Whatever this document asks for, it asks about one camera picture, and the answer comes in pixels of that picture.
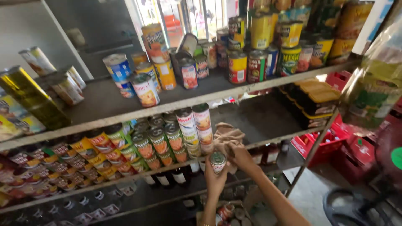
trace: hunt's can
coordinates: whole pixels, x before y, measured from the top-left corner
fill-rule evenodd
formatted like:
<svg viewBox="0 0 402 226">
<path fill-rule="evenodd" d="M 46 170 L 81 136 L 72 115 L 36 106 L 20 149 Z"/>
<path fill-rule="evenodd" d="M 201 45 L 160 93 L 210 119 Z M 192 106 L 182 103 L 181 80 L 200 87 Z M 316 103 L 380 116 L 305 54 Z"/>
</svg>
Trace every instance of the hunt's can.
<svg viewBox="0 0 402 226">
<path fill-rule="evenodd" d="M 296 73 L 301 49 L 300 45 L 293 48 L 281 47 L 281 54 L 278 60 L 278 74 L 286 77 Z"/>
<path fill-rule="evenodd" d="M 236 50 L 243 49 L 244 38 L 246 35 L 246 26 L 244 18 L 235 16 L 229 18 L 229 43 L 228 49 Z"/>
<path fill-rule="evenodd" d="M 279 49 L 275 45 L 270 45 L 266 51 L 268 52 L 267 68 L 265 70 L 266 79 L 275 75 L 278 62 Z"/>
<path fill-rule="evenodd" d="M 57 71 L 42 50 L 37 46 L 30 47 L 18 53 L 39 76 L 48 75 Z"/>
<path fill-rule="evenodd" d="M 314 42 L 307 39 L 302 39 L 299 43 L 301 46 L 301 50 L 299 61 L 297 62 L 297 73 L 306 72 L 310 67 L 310 60 L 311 56 L 313 55 L 313 49 L 315 45 Z"/>
<path fill-rule="evenodd" d="M 204 54 L 201 54 L 194 57 L 194 60 L 197 63 L 197 78 L 202 79 L 208 77 L 209 70 L 207 57 Z"/>
<path fill-rule="evenodd" d="M 82 90 L 67 71 L 56 73 L 49 83 L 59 97 L 69 106 L 74 106 L 84 100 Z"/>
<path fill-rule="evenodd" d="M 228 55 L 229 59 L 229 82 L 241 84 L 247 76 L 247 54 L 234 52 Z"/>
<path fill-rule="evenodd" d="M 251 48 L 266 49 L 271 40 L 272 13 L 256 13 L 251 18 Z"/>
<path fill-rule="evenodd" d="M 336 37 L 341 39 L 357 39 L 373 5 L 374 2 L 372 1 L 353 0 L 346 3 L 339 18 Z"/>
<path fill-rule="evenodd" d="M 215 43 L 209 42 L 202 44 L 204 55 L 207 56 L 208 68 L 214 69 L 218 66 L 217 56 L 216 56 L 216 45 Z"/>
<path fill-rule="evenodd" d="M 154 82 L 154 86 L 156 88 L 157 93 L 162 92 L 162 89 L 160 88 L 158 77 L 156 75 L 155 68 L 150 62 L 142 62 L 142 63 L 140 63 L 135 68 L 135 72 L 137 74 L 145 73 L 145 74 L 148 74 L 149 76 L 151 76 L 152 81 Z"/>
<path fill-rule="evenodd" d="M 329 51 L 331 51 L 334 38 L 328 34 L 313 34 L 313 39 L 316 41 L 311 56 L 310 64 L 312 68 L 320 68 L 325 66 Z"/>
<path fill-rule="evenodd" d="M 103 63 L 115 82 L 126 81 L 128 76 L 133 73 L 124 53 L 109 55 L 103 58 Z"/>
<path fill-rule="evenodd" d="M 120 82 L 115 82 L 116 86 L 119 88 L 120 94 L 125 98 L 131 98 L 135 96 L 135 91 L 133 85 L 131 84 L 131 76 L 127 78 L 128 80 L 123 80 Z"/>
<path fill-rule="evenodd" d="M 46 127 L 31 114 L 22 116 L 19 119 L 14 118 L 12 120 L 10 118 L 8 120 L 14 124 L 17 129 L 20 129 L 22 132 L 24 132 L 25 135 L 37 134 L 46 130 Z"/>
<path fill-rule="evenodd" d="M 134 76 L 132 84 L 142 106 L 152 107 L 159 104 L 160 99 L 158 92 L 149 74 L 137 74 Z"/>
<path fill-rule="evenodd" d="M 193 58 L 183 58 L 178 61 L 180 74 L 183 78 L 183 86 L 186 89 L 198 87 L 197 63 Z"/>
<path fill-rule="evenodd" d="M 84 159 L 92 159 L 99 154 L 99 150 L 85 137 L 85 133 L 67 136 L 67 144 Z"/>
<path fill-rule="evenodd" d="M 198 38 L 191 33 L 187 33 L 181 38 L 180 43 L 176 49 L 176 53 L 178 53 L 179 51 L 186 51 L 191 55 L 191 57 L 194 57 L 194 52 L 197 48 L 197 44 Z"/>
<path fill-rule="evenodd" d="M 299 44 L 300 35 L 303 29 L 302 21 L 281 22 L 281 46 L 295 47 Z"/>
<path fill-rule="evenodd" d="M 69 73 L 71 78 L 75 81 L 75 83 L 78 85 L 78 87 L 83 90 L 86 87 L 86 84 L 80 74 L 78 74 L 77 70 L 75 69 L 74 66 L 70 66 L 66 68 L 66 71 Z"/>
<path fill-rule="evenodd" d="M 291 10 L 290 19 L 293 21 L 302 21 L 303 28 L 307 26 L 308 19 L 310 18 L 311 7 L 301 6 L 299 8 L 293 8 Z"/>
<path fill-rule="evenodd" d="M 228 47 L 229 29 L 223 28 L 216 31 L 216 41 L 222 41 L 225 47 Z"/>
<path fill-rule="evenodd" d="M 154 64 L 156 73 L 159 75 L 160 83 L 163 90 L 172 90 L 176 88 L 176 78 L 174 77 L 172 63 L 167 61 L 162 64 Z"/>
<path fill-rule="evenodd" d="M 149 62 L 146 52 L 137 52 L 137 53 L 131 54 L 131 59 L 133 59 L 135 67 L 137 67 L 142 62 Z"/>
<path fill-rule="evenodd" d="M 266 79 L 266 69 L 269 54 L 262 50 L 253 50 L 248 55 L 247 80 L 249 83 L 261 82 Z"/>
<path fill-rule="evenodd" d="M 352 52 L 356 39 L 334 39 L 331 51 L 328 54 L 328 65 L 345 63 Z"/>
<path fill-rule="evenodd" d="M 150 24 L 141 28 L 145 49 L 150 60 L 155 64 L 161 64 L 169 60 L 168 48 L 163 35 L 162 26 Z"/>
<path fill-rule="evenodd" d="M 213 152 L 209 157 L 209 161 L 211 162 L 213 172 L 219 174 L 226 165 L 226 156 L 222 152 Z"/>
<path fill-rule="evenodd" d="M 0 86 L 47 129 L 56 130 L 71 120 L 20 66 L 0 72 Z"/>
</svg>

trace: metal shelf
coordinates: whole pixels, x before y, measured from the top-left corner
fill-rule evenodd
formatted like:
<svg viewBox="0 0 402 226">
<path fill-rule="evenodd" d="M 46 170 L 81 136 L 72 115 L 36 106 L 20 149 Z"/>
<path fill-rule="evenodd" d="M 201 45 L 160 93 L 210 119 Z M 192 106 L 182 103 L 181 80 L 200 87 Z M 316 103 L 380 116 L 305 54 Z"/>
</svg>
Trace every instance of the metal shelf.
<svg viewBox="0 0 402 226">
<path fill-rule="evenodd" d="M 312 133 L 320 131 L 323 127 L 303 130 L 288 112 L 284 106 L 276 101 L 271 94 L 264 96 L 258 96 L 250 98 L 247 101 L 241 102 L 239 105 L 230 103 L 221 105 L 210 111 L 212 124 L 217 122 L 226 122 L 232 124 L 235 128 L 239 128 L 246 134 L 243 143 L 247 149 L 258 147 L 270 142 L 279 142 L 281 140 L 289 139 L 294 136 L 300 136 L 306 133 Z M 164 171 L 168 171 L 174 168 L 189 165 L 190 163 L 204 160 L 204 157 L 190 160 L 183 163 L 174 164 L 171 166 L 163 167 L 158 170 L 148 171 L 141 174 L 133 175 L 131 177 L 121 178 L 119 180 L 94 185 L 91 187 L 63 193 L 60 195 L 48 197 L 45 199 L 35 200 L 0 210 L 0 214 L 26 208 L 33 205 L 53 201 L 56 199 L 65 198 L 72 195 L 77 195 L 87 191 L 93 191 L 102 187 L 115 185 L 131 179 L 139 179 L 146 175 L 152 175 Z M 283 154 L 279 156 L 277 164 L 271 166 L 263 166 L 264 171 L 282 171 L 285 169 L 293 168 L 302 165 L 304 159 L 294 148 L 287 155 Z"/>
<path fill-rule="evenodd" d="M 266 174 L 271 173 L 271 171 L 264 171 L 264 172 Z M 228 179 L 226 181 L 225 188 L 234 187 L 236 185 L 250 184 L 251 182 L 252 182 L 251 178 L 249 177 L 242 180 L 236 180 L 234 179 L 233 175 L 228 174 Z M 282 174 L 281 177 L 279 178 L 278 189 L 284 192 L 288 190 L 288 188 L 289 184 L 287 183 L 286 176 Z M 91 222 L 90 224 L 107 225 L 107 223 L 102 224 L 102 222 L 115 219 L 113 221 L 114 223 L 118 222 L 123 223 L 128 222 L 130 220 L 135 220 L 135 222 L 139 224 L 138 223 L 139 220 L 140 222 L 144 221 L 144 224 L 140 225 L 160 225 L 162 222 L 165 223 L 163 225 L 166 225 L 169 224 L 169 222 L 175 221 L 175 219 L 172 219 L 170 216 L 174 216 L 173 218 L 177 218 L 178 216 L 184 216 L 180 220 L 188 219 L 194 217 L 197 210 L 185 209 L 184 205 L 180 201 L 185 198 L 205 194 L 206 192 L 207 192 L 206 184 L 203 175 L 199 175 L 191 179 L 190 187 L 188 188 L 181 188 L 175 186 L 173 189 L 170 190 L 164 190 L 163 188 L 150 189 L 145 182 L 138 181 L 137 191 L 132 197 L 128 197 L 129 200 L 125 201 L 127 204 L 122 206 L 123 210 L 122 212 L 115 214 L 113 216 L 106 217 L 102 220 Z M 174 198 L 165 199 L 166 196 L 172 196 Z M 163 199 L 163 201 L 159 201 L 139 208 L 137 207 L 139 203 L 148 202 L 149 198 L 154 199 L 154 201 Z M 166 208 L 167 206 L 175 206 L 175 208 Z M 166 213 L 166 215 L 163 214 L 164 216 L 160 217 L 159 209 L 163 213 Z M 155 213 L 157 213 L 158 217 L 154 218 L 154 220 L 151 220 L 150 222 L 150 216 L 154 215 Z"/>
<path fill-rule="evenodd" d="M 182 86 L 178 85 L 172 91 L 163 91 L 159 95 L 160 104 L 151 108 L 143 108 L 137 97 L 130 99 L 123 98 L 113 80 L 96 80 L 88 83 L 87 88 L 84 90 L 85 100 L 83 102 L 65 110 L 66 114 L 73 120 L 72 126 L 5 141 L 1 143 L 0 151 L 108 126 L 122 121 L 190 107 L 244 92 L 276 87 L 333 71 L 347 70 L 356 67 L 359 63 L 360 60 L 352 60 L 341 65 L 247 85 L 233 85 L 226 79 L 227 73 L 225 70 L 211 70 L 208 78 L 199 81 L 198 88 L 185 90 Z"/>
</svg>

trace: yellow can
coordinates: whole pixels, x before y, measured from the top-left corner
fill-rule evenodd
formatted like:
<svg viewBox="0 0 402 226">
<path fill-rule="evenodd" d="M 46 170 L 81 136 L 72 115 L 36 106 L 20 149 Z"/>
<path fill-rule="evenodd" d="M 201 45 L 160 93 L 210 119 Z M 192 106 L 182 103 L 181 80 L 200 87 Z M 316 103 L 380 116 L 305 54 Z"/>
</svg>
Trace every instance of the yellow can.
<svg viewBox="0 0 402 226">
<path fill-rule="evenodd" d="M 335 39 L 328 54 L 328 65 L 345 63 L 352 52 L 356 39 Z"/>
<path fill-rule="evenodd" d="M 163 64 L 154 64 L 156 73 L 159 76 L 163 90 L 172 90 L 176 87 L 176 78 L 174 77 L 172 63 L 167 61 Z"/>
<path fill-rule="evenodd" d="M 336 37 L 342 39 L 357 39 L 369 16 L 374 2 L 353 0 L 342 10 L 336 29 Z"/>
<path fill-rule="evenodd" d="M 292 48 L 299 44 L 303 29 L 302 21 L 281 22 L 281 46 Z"/>
<path fill-rule="evenodd" d="M 146 52 L 138 52 L 138 53 L 131 54 L 131 58 L 133 59 L 135 67 L 137 67 L 142 62 L 149 62 Z"/>
<path fill-rule="evenodd" d="M 155 68 L 150 62 L 140 63 L 137 67 L 135 67 L 135 72 L 137 74 L 139 74 L 139 73 L 149 74 L 149 76 L 151 76 L 151 78 L 152 78 L 152 81 L 154 82 L 156 92 L 157 93 L 162 92 L 162 89 L 160 88 L 158 77 L 156 75 Z"/>
<path fill-rule="evenodd" d="M 279 19 L 279 12 L 274 11 L 272 13 L 272 19 L 271 19 L 271 34 L 269 35 L 269 43 L 272 43 L 274 41 L 275 28 L 276 28 L 276 25 L 278 23 L 278 19 Z"/>
<path fill-rule="evenodd" d="M 334 39 L 330 35 L 313 34 L 316 44 L 313 47 L 313 55 L 310 59 L 312 68 L 319 68 L 325 66 L 328 58 L 329 51 L 331 50 Z"/>
<path fill-rule="evenodd" d="M 266 49 L 271 36 L 272 13 L 260 12 L 251 18 L 251 48 Z"/>
<path fill-rule="evenodd" d="M 228 54 L 229 59 L 229 82 L 241 84 L 246 81 L 247 76 L 247 54 L 243 52 L 232 52 Z"/>
</svg>

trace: tall can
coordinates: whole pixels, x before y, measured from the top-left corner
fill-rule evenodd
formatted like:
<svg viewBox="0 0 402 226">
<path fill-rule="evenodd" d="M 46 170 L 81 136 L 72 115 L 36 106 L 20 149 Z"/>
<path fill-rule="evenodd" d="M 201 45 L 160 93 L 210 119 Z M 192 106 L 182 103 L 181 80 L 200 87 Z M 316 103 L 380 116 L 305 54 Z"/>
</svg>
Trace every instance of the tall can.
<svg viewBox="0 0 402 226">
<path fill-rule="evenodd" d="M 135 67 L 137 67 L 142 62 L 149 62 L 146 52 L 137 52 L 137 53 L 131 54 L 131 59 L 133 60 Z"/>
<path fill-rule="evenodd" d="M 168 53 L 170 56 L 170 61 L 172 62 L 174 74 L 178 75 L 180 74 L 180 68 L 178 67 L 178 61 L 176 59 L 176 49 L 177 47 L 171 47 L 168 49 Z"/>
<path fill-rule="evenodd" d="M 229 42 L 228 49 L 243 49 L 246 36 L 246 26 L 243 17 L 235 16 L 229 18 Z"/>
<path fill-rule="evenodd" d="M 293 48 L 281 47 L 281 54 L 278 59 L 277 74 L 282 77 L 290 76 L 296 73 L 297 62 L 299 61 L 301 46 Z"/>
<path fill-rule="evenodd" d="M 191 57 L 194 57 L 197 45 L 198 45 L 198 38 L 191 33 L 187 33 L 183 35 L 183 37 L 181 38 L 180 43 L 176 49 L 176 53 L 178 53 L 179 51 L 186 51 L 191 55 Z"/>
<path fill-rule="evenodd" d="M 163 90 L 172 90 L 176 88 L 176 78 L 174 77 L 172 63 L 167 61 L 163 64 L 154 64 L 156 73 L 159 75 L 160 85 Z"/>
<path fill-rule="evenodd" d="M 311 56 L 313 55 L 315 45 L 314 42 L 307 39 L 302 39 L 299 43 L 301 46 L 301 50 L 299 60 L 297 62 L 297 73 L 306 72 L 310 67 L 310 60 Z"/>
<path fill-rule="evenodd" d="M 266 49 L 271 40 L 272 13 L 256 13 L 251 18 L 251 48 Z"/>
<path fill-rule="evenodd" d="M 162 89 L 161 89 L 160 84 L 159 84 L 158 76 L 156 75 L 155 68 L 150 62 L 142 62 L 142 63 L 140 63 L 135 68 L 135 72 L 137 74 L 140 74 L 140 73 L 149 74 L 151 76 L 151 78 L 152 78 L 152 81 L 154 82 L 154 86 L 156 88 L 156 91 L 158 93 L 162 92 Z"/>
<path fill-rule="evenodd" d="M 233 52 L 228 55 L 229 59 L 229 82 L 241 84 L 247 77 L 247 54 L 243 52 Z"/>
<path fill-rule="evenodd" d="M 69 106 L 84 100 L 84 94 L 67 71 L 56 73 L 49 82 L 59 97 Z"/>
<path fill-rule="evenodd" d="M 198 87 L 197 63 L 193 58 L 183 58 L 178 61 L 180 75 L 183 79 L 183 86 L 186 89 Z"/>
<path fill-rule="evenodd" d="M 197 64 L 197 79 L 203 79 L 208 77 L 208 60 L 204 54 L 194 57 L 195 63 Z"/>
<path fill-rule="evenodd" d="M 209 157 L 213 172 L 219 174 L 226 165 L 226 156 L 222 152 L 214 152 Z"/>
<path fill-rule="evenodd" d="M 116 53 L 102 59 L 115 82 L 126 81 L 133 72 L 124 53 Z"/>
<path fill-rule="evenodd" d="M 0 86 L 47 129 L 55 130 L 71 124 L 71 119 L 20 66 L 0 72 Z"/>
<path fill-rule="evenodd" d="M 269 54 L 261 50 L 253 50 L 248 55 L 247 80 L 249 83 L 261 82 L 266 79 L 266 69 Z"/>
<path fill-rule="evenodd" d="M 18 53 L 39 76 L 48 75 L 57 71 L 42 50 L 37 46 L 30 47 Z"/>
<path fill-rule="evenodd" d="M 82 79 L 80 74 L 78 74 L 78 72 L 74 66 L 69 66 L 66 69 L 61 70 L 61 71 L 65 71 L 65 70 L 70 74 L 71 78 L 75 81 L 75 83 L 81 90 L 83 90 L 86 87 L 84 80 Z"/>
<path fill-rule="evenodd" d="M 132 84 L 143 107 L 153 107 L 159 104 L 158 92 L 149 74 L 140 73 L 134 76 Z"/>
<path fill-rule="evenodd" d="M 141 28 L 143 40 L 148 57 L 155 64 L 161 64 L 169 60 L 168 48 L 163 35 L 162 26 L 150 24 Z"/>
<path fill-rule="evenodd" d="M 207 56 L 208 68 L 214 69 L 218 66 L 217 56 L 216 56 L 216 45 L 215 43 L 209 42 L 202 44 L 204 55 Z"/>
<path fill-rule="evenodd" d="M 268 52 L 268 60 L 265 73 L 266 73 L 266 79 L 268 80 L 270 78 L 274 78 L 278 62 L 279 49 L 275 45 L 270 45 L 266 51 Z"/>
</svg>

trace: canned good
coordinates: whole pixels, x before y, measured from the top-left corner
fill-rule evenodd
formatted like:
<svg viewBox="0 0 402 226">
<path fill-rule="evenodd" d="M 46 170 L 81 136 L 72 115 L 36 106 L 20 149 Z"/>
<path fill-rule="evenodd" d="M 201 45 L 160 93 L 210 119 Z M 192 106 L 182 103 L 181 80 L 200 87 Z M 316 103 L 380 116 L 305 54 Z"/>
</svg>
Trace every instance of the canned good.
<svg viewBox="0 0 402 226">
<path fill-rule="evenodd" d="M 213 152 L 209 157 L 209 161 L 214 173 L 219 174 L 226 165 L 226 156 L 221 152 Z"/>
<path fill-rule="evenodd" d="M 117 123 L 106 127 L 105 133 L 119 150 L 127 148 L 133 144 L 129 134 L 129 129 L 124 128 L 122 123 Z"/>
<path fill-rule="evenodd" d="M 301 49 L 300 45 L 293 48 L 281 47 L 281 54 L 278 60 L 278 74 L 285 77 L 296 73 Z"/>
<path fill-rule="evenodd" d="M 135 96 L 135 91 L 133 85 L 130 82 L 130 78 L 131 77 L 128 77 L 128 80 L 115 82 L 116 86 L 119 88 L 120 94 L 125 98 L 131 98 Z"/>
<path fill-rule="evenodd" d="M 0 88 L 0 115 L 5 118 L 13 118 L 26 114 L 28 114 L 26 109 Z"/>
<path fill-rule="evenodd" d="M 159 23 L 150 24 L 141 28 L 145 49 L 151 61 L 162 64 L 169 60 L 166 40 Z"/>
<path fill-rule="evenodd" d="M 241 84 L 246 81 L 247 76 L 247 54 L 234 52 L 228 54 L 229 60 L 229 82 Z"/>
<path fill-rule="evenodd" d="M 357 39 L 367 17 L 373 8 L 372 1 L 353 0 L 343 6 L 342 14 L 336 29 L 336 37 L 341 39 Z"/>
<path fill-rule="evenodd" d="M 216 48 L 218 66 L 220 68 L 226 68 L 228 64 L 226 53 L 227 47 L 225 46 L 225 43 L 222 41 L 216 42 Z"/>
<path fill-rule="evenodd" d="M 186 148 L 184 146 L 178 151 L 173 151 L 173 153 L 178 162 L 186 162 L 189 159 Z"/>
<path fill-rule="evenodd" d="M 130 145 L 127 148 L 122 149 L 121 153 L 130 163 L 137 162 L 141 158 L 141 155 L 139 154 L 135 145 Z"/>
<path fill-rule="evenodd" d="M 307 26 L 308 19 L 310 18 L 311 7 L 300 6 L 291 10 L 290 19 L 293 21 L 302 21 L 303 28 Z"/>
<path fill-rule="evenodd" d="M 232 50 L 243 49 L 246 36 L 246 26 L 243 17 L 235 16 L 229 18 L 229 42 L 228 48 Z"/>
<path fill-rule="evenodd" d="M 20 129 L 25 135 L 37 134 L 45 131 L 46 127 L 33 115 L 27 114 L 19 119 L 8 119 L 17 129 Z"/>
<path fill-rule="evenodd" d="M 126 81 L 132 73 L 124 53 L 116 53 L 102 59 L 115 82 Z"/>
<path fill-rule="evenodd" d="M 146 132 L 135 132 L 133 134 L 133 143 L 144 159 L 155 156 L 155 152 Z"/>
<path fill-rule="evenodd" d="M 30 47 L 18 53 L 39 76 L 48 75 L 57 71 L 46 55 L 37 46 Z"/>
<path fill-rule="evenodd" d="M 147 165 L 147 163 L 145 162 L 145 160 L 143 158 L 140 158 L 139 160 L 137 160 L 136 162 L 131 163 L 131 166 L 138 172 L 138 173 L 142 173 L 142 172 L 146 172 L 148 171 L 150 168 Z"/>
<path fill-rule="evenodd" d="M 131 54 L 131 59 L 133 59 L 134 66 L 137 67 L 142 62 L 149 62 L 146 52 L 137 52 Z"/>
<path fill-rule="evenodd" d="M 334 39 L 329 35 L 322 34 L 314 34 L 313 38 L 315 39 L 316 44 L 314 45 L 310 65 L 312 68 L 323 67 L 325 66 L 329 51 L 334 43 Z"/>
<path fill-rule="evenodd" d="M 150 128 L 150 124 L 149 124 L 148 120 L 138 122 L 137 124 L 134 125 L 134 130 L 136 132 L 140 132 L 140 133 L 148 131 L 149 128 Z"/>
<path fill-rule="evenodd" d="M 315 45 L 314 42 L 305 39 L 300 40 L 299 43 L 301 46 L 301 50 L 299 60 L 297 62 L 297 73 L 306 72 L 310 67 L 310 60 L 311 56 L 313 55 L 313 49 Z"/>
<path fill-rule="evenodd" d="M 207 130 L 211 128 L 211 116 L 209 115 L 209 105 L 207 103 L 195 105 L 191 109 L 197 129 Z"/>
<path fill-rule="evenodd" d="M 154 64 L 163 90 L 172 90 L 176 87 L 172 63 L 167 61 L 162 64 Z"/>
<path fill-rule="evenodd" d="M 163 120 L 165 121 L 166 124 L 177 123 L 176 115 L 173 113 L 165 114 L 163 116 Z"/>
<path fill-rule="evenodd" d="M 265 70 L 266 79 L 270 79 L 275 75 L 278 62 L 279 49 L 275 45 L 270 45 L 266 51 L 268 52 L 267 68 Z"/>
<path fill-rule="evenodd" d="M 210 153 L 213 153 L 215 150 L 213 142 L 210 144 L 200 144 L 200 146 L 203 155 L 209 155 Z"/>
<path fill-rule="evenodd" d="M 209 75 L 207 57 L 203 54 L 194 57 L 197 66 L 197 78 L 206 78 Z"/>
<path fill-rule="evenodd" d="M 151 158 L 144 159 L 147 165 L 151 170 L 156 170 L 162 167 L 162 164 L 159 160 L 159 157 L 157 155 L 152 156 Z"/>
<path fill-rule="evenodd" d="M 216 31 L 216 41 L 222 41 L 224 46 L 228 47 L 229 42 L 229 29 L 222 28 Z"/>
<path fill-rule="evenodd" d="M 302 21 L 281 22 L 281 45 L 282 47 L 295 47 L 299 44 L 303 29 Z"/>
<path fill-rule="evenodd" d="M 152 107 L 159 104 L 160 100 L 155 83 L 150 75 L 140 73 L 134 76 L 132 83 L 142 106 Z"/>
<path fill-rule="evenodd" d="M 183 86 L 186 89 L 198 87 L 197 64 L 193 58 L 183 58 L 178 61 L 180 74 L 183 78 Z"/>
<path fill-rule="evenodd" d="M 85 136 L 101 153 L 109 153 L 116 148 L 106 133 L 104 133 L 104 128 L 90 130 Z"/>
<path fill-rule="evenodd" d="M 251 48 L 266 49 L 271 40 L 272 13 L 256 13 L 251 18 Z"/>
<path fill-rule="evenodd" d="M 67 71 L 53 75 L 50 86 L 69 106 L 74 106 L 84 100 L 82 90 Z"/>
<path fill-rule="evenodd" d="M 160 93 L 160 92 L 162 91 L 162 89 L 161 89 L 161 87 L 160 87 L 160 84 L 159 84 L 158 77 L 157 77 L 157 75 L 156 75 L 155 68 L 154 68 L 154 66 L 153 66 L 150 62 L 142 62 L 142 63 L 140 63 L 140 64 L 135 68 L 135 72 L 136 72 L 137 74 L 145 73 L 145 74 L 150 75 L 151 78 L 152 78 L 152 81 L 154 82 L 156 91 L 157 91 L 158 93 Z"/>
<path fill-rule="evenodd" d="M 218 66 L 217 56 L 216 56 L 216 46 L 215 43 L 205 43 L 202 44 L 204 55 L 207 56 L 208 68 L 214 69 Z"/>
<path fill-rule="evenodd" d="M 328 65 L 345 63 L 350 56 L 356 39 L 334 39 L 331 51 L 328 54 Z"/>
<path fill-rule="evenodd" d="M 69 66 L 66 68 L 66 71 L 69 73 L 69 75 L 71 76 L 71 78 L 75 81 L 75 83 L 77 84 L 77 86 L 83 90 L 86 87 L 86 84 L 84 82 L 84 80 L 82 79 L 82 77 L 80 76 L 80 74 L 78 74 L 77 70 L 75 69 L 74 66 Z"/>
<path fill-rule="evenodd" d="M 60 111 L 20 66 L 7 68 L 0 73 L 0 86 L 47 129 L 55 130 L 71 124 L 71 119 Z"/>
<path fill-rule="evenodd" d="M 164 131 L 173 151 L 179 151 L 184 148 L 183 136 L 178 123 L 166 124 Z"/>
<path fill-rule="evenodd" d="M 67 144 L 84 159 L 92 159 L 99 154 L 99 150 L 85 137 L 85 133 L 67 136 Z"/>
<path fill-rule="evenodd" d="M 247 80 L 249 83 L 261 82 L 266 79 L 269 54 L 261 50 L 253 50 L 248 56 Z"/>
<path fill-rule="evenodd" d="M 182 36 L 180 43 L 177 47 L 176 53 L 178 53 L 179 51 L 186 51 L 191 55 L 191 57 L 194 57 L 194 52 L 195 49 L 197 48 L 197 44 L 198 44 L 198 38 L 191 33 L 187 33 Z"/>
</svg>

